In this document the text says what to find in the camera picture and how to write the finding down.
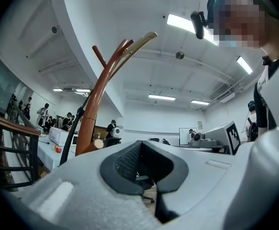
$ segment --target whiteboard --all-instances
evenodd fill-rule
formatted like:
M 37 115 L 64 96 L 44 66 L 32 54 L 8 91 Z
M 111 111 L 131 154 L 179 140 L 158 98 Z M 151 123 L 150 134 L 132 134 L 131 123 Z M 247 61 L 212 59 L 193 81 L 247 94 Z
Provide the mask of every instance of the whiteboard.
M 187 145 L 190 142 L 189 130 L 191 128 L 179 128 L 179 144 Z

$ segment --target white table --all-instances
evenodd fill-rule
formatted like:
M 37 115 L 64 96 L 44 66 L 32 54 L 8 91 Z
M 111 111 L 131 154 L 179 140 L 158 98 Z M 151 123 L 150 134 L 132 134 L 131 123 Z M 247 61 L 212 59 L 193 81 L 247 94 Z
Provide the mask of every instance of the white table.
M 44 163 L 45 167 L 49 170 L 52 171 L 53 169 L 57 168 L 59 166 L 59 163 L 61 161 L 62 153 L 63 153 L 63 148 L 61 153 L 57 153 L 54 150 L 54 146 L 56 144 L 53 143 L 50 139 L 49 136 L 46 137 L 39 137 L 38 139 L 38 151 L 37 151 L 37 156 L 41 160 L 41 162 Z M 75 157 L 75 150 L 76 147 L 70 147 L 69 153 L 68 153 L 68 160 L 72 159 Z

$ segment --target backpack strap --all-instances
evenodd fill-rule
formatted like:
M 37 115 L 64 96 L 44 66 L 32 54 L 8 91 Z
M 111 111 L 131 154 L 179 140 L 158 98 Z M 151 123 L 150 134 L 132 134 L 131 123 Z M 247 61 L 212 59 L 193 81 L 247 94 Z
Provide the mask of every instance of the backpack strap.
M 251 119 L 248 117 L 248 121 L 249 121 L 249 124 L 251 125 L 252 124 L 252 121 Z

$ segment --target wooden coat rack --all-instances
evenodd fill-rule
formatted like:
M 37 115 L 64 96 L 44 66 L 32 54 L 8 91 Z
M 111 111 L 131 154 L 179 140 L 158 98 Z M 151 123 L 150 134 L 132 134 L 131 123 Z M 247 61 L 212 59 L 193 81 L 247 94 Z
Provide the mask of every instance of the wooden coat rack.
M 96 147 L 91 142 L 91 136 L 93 132 L 93 128 L 95 126 L 97 112 L 99 109 L 99 105 L 104 94 L 105 87 L 109 80 L 121 69 L 121 67 L 134 55 L 136 54 L 145 44 L 147 44 L 150 40 L 157 37 L 155 32 L 149 32 L 144 37 L 140 38 L 138 41 L 134 42 L 133 40 L 127 41 L 124 39 L 109 62 L 106 63 L 104 58 L 102 57 L 100 51 L 97 46 L 93 46 L 92 49 L 98 57 L 99 61 L 103 65 L 104 69 L 96 83 L 96 86 L 91 93 L 91 96 L 88 100 L 88 104 L 83 116 L 83 121 L 81 123 L 81 129 L 78 136 L 77 148 L 76 148 L 76 156 L 95 151 Z M 122 63 L 116 67 L 119 61 L 125 58 Z

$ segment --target neck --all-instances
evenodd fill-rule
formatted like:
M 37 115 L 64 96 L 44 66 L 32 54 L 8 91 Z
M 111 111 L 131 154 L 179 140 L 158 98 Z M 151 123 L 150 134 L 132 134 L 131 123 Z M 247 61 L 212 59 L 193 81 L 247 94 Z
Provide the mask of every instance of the neck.
M 262 50 L 269 56 L 271 61 L 279 59 L 279 21 L 271 16 L 266 17 L 268 26 L 267 43 Z

